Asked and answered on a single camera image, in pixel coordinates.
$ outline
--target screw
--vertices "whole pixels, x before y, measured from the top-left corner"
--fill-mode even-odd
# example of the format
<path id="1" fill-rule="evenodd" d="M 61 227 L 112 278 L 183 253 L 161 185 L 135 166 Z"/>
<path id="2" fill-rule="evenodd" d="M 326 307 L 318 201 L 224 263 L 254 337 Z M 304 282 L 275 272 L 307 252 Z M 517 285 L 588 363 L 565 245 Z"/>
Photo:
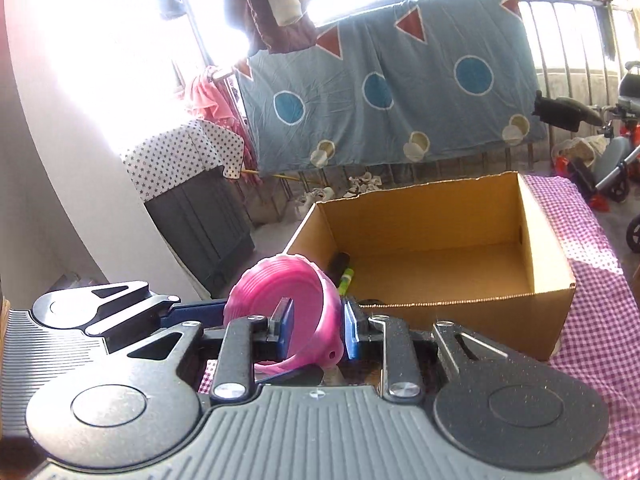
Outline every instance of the screw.
<path id="1" fill-rule="evenodd" d="M 316 400 L 322 399 L 325 395 L 326 393 L 324 390 L 313 390 L 312 392 L 309 392 L 309 397 Z"/>
<path id="2" fill-rule="evenodd" d="M 239 399 L 244 395 L 246 388 L 239 383 L 222 383 L 216 386 L 213 394 L 220 399 Z"/>
<path id="3" fill-rule="evenodd" d="M 394 397 L 400 397 L 401 399 L 409 399 L 420 394 L 420 386 L 414 383 L 393 383 L 389 387 L 389 393 Z"/>

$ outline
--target blue blanket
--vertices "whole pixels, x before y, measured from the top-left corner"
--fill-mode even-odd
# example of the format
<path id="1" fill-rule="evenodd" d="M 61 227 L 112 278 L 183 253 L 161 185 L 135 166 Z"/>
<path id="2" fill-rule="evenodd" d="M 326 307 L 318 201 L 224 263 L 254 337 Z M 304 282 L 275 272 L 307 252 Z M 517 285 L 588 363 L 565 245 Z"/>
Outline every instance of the blue blanket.
<path id="1" fill-rule="evenodd" d="M 427 162 L 545 139 L 518 0 L 410 0 L 237 66 L 261 174 Z"/>

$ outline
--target cardboard box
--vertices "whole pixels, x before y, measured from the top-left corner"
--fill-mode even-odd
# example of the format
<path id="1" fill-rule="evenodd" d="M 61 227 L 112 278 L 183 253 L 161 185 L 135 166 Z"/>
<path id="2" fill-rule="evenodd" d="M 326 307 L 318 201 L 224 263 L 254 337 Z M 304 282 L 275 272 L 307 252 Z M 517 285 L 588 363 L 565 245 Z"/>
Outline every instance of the cardboard box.
<path id="1" fill-rule="evenodd" d="M 429 330 L 455 321 L 539 360 L 551 355 L 575 279 L 517 173 L 316 203 L 285 249 L 326 269 L 351 256 L 349 289 L 371 314 Z"/>

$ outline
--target checkered tablecloth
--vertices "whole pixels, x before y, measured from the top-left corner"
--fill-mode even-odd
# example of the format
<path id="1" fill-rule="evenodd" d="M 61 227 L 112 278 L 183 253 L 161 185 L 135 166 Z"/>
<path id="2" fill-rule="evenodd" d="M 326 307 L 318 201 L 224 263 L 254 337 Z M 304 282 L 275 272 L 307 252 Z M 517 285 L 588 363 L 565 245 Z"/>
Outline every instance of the checkered tablecloth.
<path id="1" fill-rule="evenodd" d="M 609 480 L 640 479 L 640 315 L 622 268 L 578 190 L 560 177 L 526 176 L 556 232 L 577 287 L 551 360 L 597 390 L 609 407 L 609 433 L 594 466 Z M 200 384 L 211 386 L 215 362 Z"/>

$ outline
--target gray floor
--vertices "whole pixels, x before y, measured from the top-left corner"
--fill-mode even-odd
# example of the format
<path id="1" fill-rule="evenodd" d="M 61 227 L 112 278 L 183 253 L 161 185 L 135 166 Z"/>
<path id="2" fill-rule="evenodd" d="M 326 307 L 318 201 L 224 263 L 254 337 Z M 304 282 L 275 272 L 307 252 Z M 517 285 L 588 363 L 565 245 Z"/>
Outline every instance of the gray floor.
<path id="1" fill-rule="evenodd" d="M 624 203 L 609 202 L 609 206 L 609 212 L 596 212 L 595 215 L 620 260 L 625 277 L 630 280 L 640 264 L 640 254 L 634 254 L 629 250 L 625 237 L 629 222 L 640 214 L 640 186 L 632 184 L 631 192 Z M 261 259 L 282 252 L 299 225 L 300 221 L 296 218 L 293 203 L 289 203 L 281 222 L 265 224 L 255 229 L 252 233 L 255 251 L 245 261 L 231 283 L 236 283 L 245 270 L 251 268 Z"/>

